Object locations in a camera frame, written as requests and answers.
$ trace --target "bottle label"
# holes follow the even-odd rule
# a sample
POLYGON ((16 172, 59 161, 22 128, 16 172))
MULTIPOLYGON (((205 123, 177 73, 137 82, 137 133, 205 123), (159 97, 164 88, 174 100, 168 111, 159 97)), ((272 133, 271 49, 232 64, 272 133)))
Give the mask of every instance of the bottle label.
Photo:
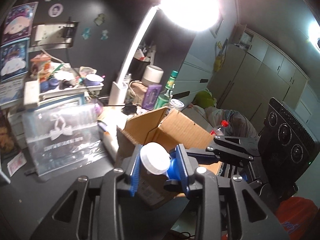
POLYGON ((170 78, 168 79, 167 84, 165 85, 165 88, 167 88, 167 89, 172 89, 173 84, 174 84, 174 81, 175 81, 175 79, 172 78, 172 77, 170 77, 170 78))
POLYGON ((163 99, 158 97, 155 108, 154 109, 158 109, 161 108, 163 106, 166 106, 169 103, 169 100, 163 99))

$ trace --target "silver bolt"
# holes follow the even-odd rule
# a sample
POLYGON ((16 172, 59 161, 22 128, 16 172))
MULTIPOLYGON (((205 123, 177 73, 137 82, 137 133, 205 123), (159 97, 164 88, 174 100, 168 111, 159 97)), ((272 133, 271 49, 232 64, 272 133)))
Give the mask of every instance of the silver bolt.
POLYGON ((242 177, 240 175, 233 175, 232 179, 236 182, 240 182, 242 180, 242 177))
POLYGON ((79 178, 78 178, 78 181, 79 182, 86 182, 88 180, 88 177, 87 176, 80 176, 79 178))
POLYGON ((113 172, 114 172, 114 173, 122 173, 122 172, 123 172, 123 169, 121 169, 121 168, 114 168, 114 169, 113 169, 113 172))
POLYGON ((200 173, 200 174, 203 174, 203 173, 205 173, 205 172, 207 171, 207 169, 206 169, 205 167, 198 167, 198 168, 196 169, 196 171, 197 171, 198 173, 200 173))

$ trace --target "ceiling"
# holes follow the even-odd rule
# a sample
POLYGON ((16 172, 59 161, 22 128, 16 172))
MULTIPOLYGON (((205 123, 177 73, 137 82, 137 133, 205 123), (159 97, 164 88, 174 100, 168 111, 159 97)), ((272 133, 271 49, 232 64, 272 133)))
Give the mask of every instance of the ceiling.
POLYGON ((284 51, 310 78, 320 96, 320 52, 308 40, 316 20, 303 0, 239 0, 241 24, 284 51))

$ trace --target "red bottle cap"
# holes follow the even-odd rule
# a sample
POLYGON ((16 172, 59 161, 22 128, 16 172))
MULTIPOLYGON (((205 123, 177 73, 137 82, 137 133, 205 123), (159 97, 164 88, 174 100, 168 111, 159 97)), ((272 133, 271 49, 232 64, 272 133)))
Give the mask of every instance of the red bottle cap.
POLYGON ((227 126, 229 125, 229 122, 226 121, 226 120, 222 120, 222 121, 221 121, 221 125, 222 125, 223 127, 227 127, 227 126))

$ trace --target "round sticker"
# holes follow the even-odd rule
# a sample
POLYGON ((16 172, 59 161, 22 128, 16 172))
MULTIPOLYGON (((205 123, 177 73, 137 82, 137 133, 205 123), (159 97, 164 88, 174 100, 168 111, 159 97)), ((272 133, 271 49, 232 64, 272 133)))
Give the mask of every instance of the round sticker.
POLYGON ((60 3, 56 3, 52 5, 49 9, 50 17, 57 17, 63 12, 63 5, 60 3))

